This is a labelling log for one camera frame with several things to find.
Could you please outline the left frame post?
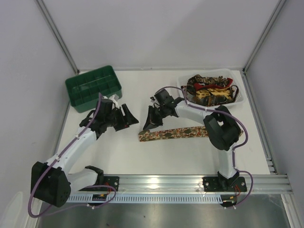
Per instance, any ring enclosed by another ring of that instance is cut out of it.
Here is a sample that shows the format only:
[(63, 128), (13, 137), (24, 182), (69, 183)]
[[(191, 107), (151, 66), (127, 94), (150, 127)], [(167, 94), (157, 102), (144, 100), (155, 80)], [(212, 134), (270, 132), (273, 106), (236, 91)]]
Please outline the left frame post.
[(63, 52), (65, 58), (67, 59), (70, 67), (72, 68), (73, 72), (78, 75), (79, 74), (79, 69), (76, 66), (76, 63), (64, 41), (64, 39), (61, 36), (61, 33), (59, 31), (59, 29), (56, 26), (56, 23), (54, 21), (54, 19), (52, 18), (45, 2), (43, 0), (34, 0), (34, 2), (36, 3), (39, 11), (42, 14), (42, 17), (44, 18), (47, 26), (49, 27), (50, 31), (52, 32), (57, 44), (59, 45), (61, 51)]

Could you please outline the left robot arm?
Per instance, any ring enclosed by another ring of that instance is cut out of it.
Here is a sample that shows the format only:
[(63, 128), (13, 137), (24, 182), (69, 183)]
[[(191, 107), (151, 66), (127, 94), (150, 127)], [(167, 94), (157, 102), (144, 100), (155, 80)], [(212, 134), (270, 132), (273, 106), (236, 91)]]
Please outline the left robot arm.
[(117, 106), (111, 99), (101, 98), (94, 110), (81, 121), (75, 136), (46, 162), (36, 162), (31, 170), (31, 195), (55, 207), (62, 207), (69, 196), (79, 190), (104, 184), (104, 172), (94, 166), (71, 174), (80, 156), (110, 127), (120, 131), (138, 124), (126, 104)]

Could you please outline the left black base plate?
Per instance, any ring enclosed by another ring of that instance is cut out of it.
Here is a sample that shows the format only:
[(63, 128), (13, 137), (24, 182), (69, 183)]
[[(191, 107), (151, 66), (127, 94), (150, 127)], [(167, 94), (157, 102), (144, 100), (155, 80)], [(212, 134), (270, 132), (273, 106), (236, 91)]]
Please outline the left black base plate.
[(96, 180), (95, 185), (109, 185), (115, 188), (116, 191), (119, 189), (119, 176), (101, 176)]

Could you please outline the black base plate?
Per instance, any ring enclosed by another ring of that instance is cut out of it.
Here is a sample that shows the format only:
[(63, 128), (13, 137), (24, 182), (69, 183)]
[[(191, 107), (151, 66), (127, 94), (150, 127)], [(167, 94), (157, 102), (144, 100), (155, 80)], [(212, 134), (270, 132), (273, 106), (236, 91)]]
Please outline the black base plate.
[(119, 189), (119, 176), (101, 176), (96, 180), (95, 185), (109, 185), (115, 188), (116, 191)]
[(244, 177), (226, 179), (220, 176), (203, 177), (205, 192), (246, 192), (247, 184)]

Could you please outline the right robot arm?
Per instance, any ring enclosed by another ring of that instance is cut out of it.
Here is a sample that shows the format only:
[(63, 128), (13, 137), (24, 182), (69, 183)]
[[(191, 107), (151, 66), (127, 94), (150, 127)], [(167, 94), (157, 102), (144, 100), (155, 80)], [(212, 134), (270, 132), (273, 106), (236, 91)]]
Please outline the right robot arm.
[[(141, 142), (163, 139), (189, 137), (207, 137), (218, 151), (219, 169), (217, 176), (204, 181), (205, 191), (228, 191), (240, 180), (239, 171), (235, 165), (235, 148), (241, 135), (241, 129), (229, 110), (220, 105), (207, 111), (196, 105), (191, 105), (182, 97), (174, 99), (166, 89), (158, 91), (154, 98), (156, 105), (148, 107), (148, 116), (143, 130), (139, 132)], [(201, 127), (176, 128), (156, 131), (163, 125), (163, 119), (168, 116), (187, 118)]]

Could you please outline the floral patterned tie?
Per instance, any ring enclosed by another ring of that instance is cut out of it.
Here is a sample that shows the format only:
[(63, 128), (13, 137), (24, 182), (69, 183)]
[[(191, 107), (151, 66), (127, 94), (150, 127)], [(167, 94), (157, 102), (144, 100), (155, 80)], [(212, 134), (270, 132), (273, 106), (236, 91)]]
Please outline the floral patterned tie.
[(205, 126), (176, 128), (151, 132), (150, 130), (138, 133), (140, 142), (151, 142), (157, 140), (180, 139), (180, 138), (206, 138), (208, 132)]

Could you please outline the right frame post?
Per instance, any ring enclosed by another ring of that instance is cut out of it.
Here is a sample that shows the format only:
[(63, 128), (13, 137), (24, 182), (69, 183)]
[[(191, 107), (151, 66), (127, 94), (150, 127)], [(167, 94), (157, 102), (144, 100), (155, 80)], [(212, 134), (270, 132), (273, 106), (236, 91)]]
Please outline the right frame post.
[(255, 60), (257, 54), (259, 53), (263, 43), (265, 42), (267, 36), (269, 35), (271, 29), (275, 25), (280, 13), (282, 12), (283, 8), (285, 7), (287, 0), (279, 0), (271, 13), (265, 27), (262, 30), (261, 35), (259, 36), (257, 43), (255, 44), (251, 54), (249, 55), (249, 58), (247, 59), (244, 67), (243, 67), (243, 73), (246, 74), (249, 70), (250, 66), (252, 65), (253, 61)]

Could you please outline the white plastic basket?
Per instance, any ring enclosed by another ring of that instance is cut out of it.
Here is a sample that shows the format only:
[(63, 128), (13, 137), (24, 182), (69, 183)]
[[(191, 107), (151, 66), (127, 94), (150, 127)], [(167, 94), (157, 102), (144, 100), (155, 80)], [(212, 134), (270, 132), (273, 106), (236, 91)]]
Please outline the white plastic basket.
[[(243, 92), (242, 92), (241, 86), (238, 83), (235, 74), (231, 70), (226, 69), (226, 68), (223, 68), (223, 69), (214, 69), (214, 70), (203, 71), (203, 72), (199, 72), (199, 73), (191, 73), (191, 74), (187, 74), (185, 76), (179, 76), (177, 78), (177, 86), (179, 88), (181, 88), (181, 86), (186, 85), (188, 79), (190, 79), (194, 75), (201, 75), (201, 76), (206, 76), (206, 77), (223, 76), (224, 78), (228, 78), (228, 77), (232, 78), (233, 79), (233, 83), (232, 84), (233, 85), (237, 85), (239, 87), (239, 94), (238, 94), (237, 99), (236, 99), (236, 101), (234, 103), (225, 104), (225, 106), (227, 106), (227, 107), (228, 106), (233, 106), (233, 105), (236, 105), (236, 104), (240, 104), (241, 102), (244, 101)], [(182, 90), (180, 92), (180, 95), (183, 96), (183, 93), (186, 93), (186, 92)]]

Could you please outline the green compartment tray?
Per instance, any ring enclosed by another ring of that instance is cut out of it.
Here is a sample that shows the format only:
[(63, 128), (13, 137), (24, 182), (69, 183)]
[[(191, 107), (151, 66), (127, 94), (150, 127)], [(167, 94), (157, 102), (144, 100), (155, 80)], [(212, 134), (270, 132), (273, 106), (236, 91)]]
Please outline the green compartment tray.
[(99, 94), (122, 98), (122, 86), (112, 66), (107, 65), (65, 80), (71, 106), (83, 113), (96, 107)]

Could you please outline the frame post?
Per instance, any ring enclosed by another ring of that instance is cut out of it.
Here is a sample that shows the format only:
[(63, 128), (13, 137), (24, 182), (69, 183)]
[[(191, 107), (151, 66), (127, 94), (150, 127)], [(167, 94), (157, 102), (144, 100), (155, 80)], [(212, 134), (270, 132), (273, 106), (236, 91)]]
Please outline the frame post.
[(255, 44), (251, 54), (249, 55), (249, 58), (247, 59), (244, 67), (243, 67), (243, 73), (246, 74), (249, 70), (250, 66), (252, 65), (253, 61), (255, 60), (257, 54), (259, 53), (263, 43), (265, 42), (267, 36), (269, 35), (271, 29), (275, 25), (280, 13), (282, 12), (283, 8), (285, 7), (287, 0), (279, 0), (271, 13), (265, 27), (262, 30), (261, 35), (259, 36), (257, 43)]
[(59, 29), (56, 26), (56, 23), (54, 21), (54, 19), (52, 18), (45, 2), (43, 0), (34, 0), (34, 2), (36, 3), (39, 11), (42, 14), (42, 17), (44, 18), (47, 26), (49, 27), (50, 31), (52, 32), (57, 44), (59, 45), (61, 51), (63, 52), (65, 58), (67, 59), (70, 67), (72, 68), (73, 72), (78, 75), (79, 74), (79, 69), (76, 66), (76, 63), (64, 41), (64, 39), (61, 36), (61, 33), (59, 31)]

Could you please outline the pile of ties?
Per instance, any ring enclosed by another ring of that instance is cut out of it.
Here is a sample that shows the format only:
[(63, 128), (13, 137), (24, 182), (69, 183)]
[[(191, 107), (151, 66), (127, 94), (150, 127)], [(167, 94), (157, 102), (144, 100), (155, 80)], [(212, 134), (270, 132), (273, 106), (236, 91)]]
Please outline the pile of ties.
[(211, 107), (234, 103), (239, 94), (239, 87), (233, 85), (232, 78), (223, 76), (206, 77), (194, 75), (181, 89), (187, 99), (197, 105)]

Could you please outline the aluminium mounting rail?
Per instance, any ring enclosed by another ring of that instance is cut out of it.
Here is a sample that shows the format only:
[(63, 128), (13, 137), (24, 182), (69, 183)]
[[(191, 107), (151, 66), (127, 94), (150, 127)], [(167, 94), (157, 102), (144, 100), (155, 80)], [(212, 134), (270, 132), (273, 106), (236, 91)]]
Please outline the aluminium mounting rail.
[[(204, 175), (119, 175), (119, 194), (203, 193)], [(253, 175), (252, 194), (292, 194), (287, 175)]]

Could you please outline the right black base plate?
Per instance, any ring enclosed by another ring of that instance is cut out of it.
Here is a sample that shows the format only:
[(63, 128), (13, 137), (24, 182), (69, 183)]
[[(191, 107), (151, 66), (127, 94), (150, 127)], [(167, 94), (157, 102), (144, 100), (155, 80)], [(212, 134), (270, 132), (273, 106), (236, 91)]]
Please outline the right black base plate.
[(220, 176), (203, 177), (205, 192), (246, 192), (247, 184), (244, 177), (226, 179)]

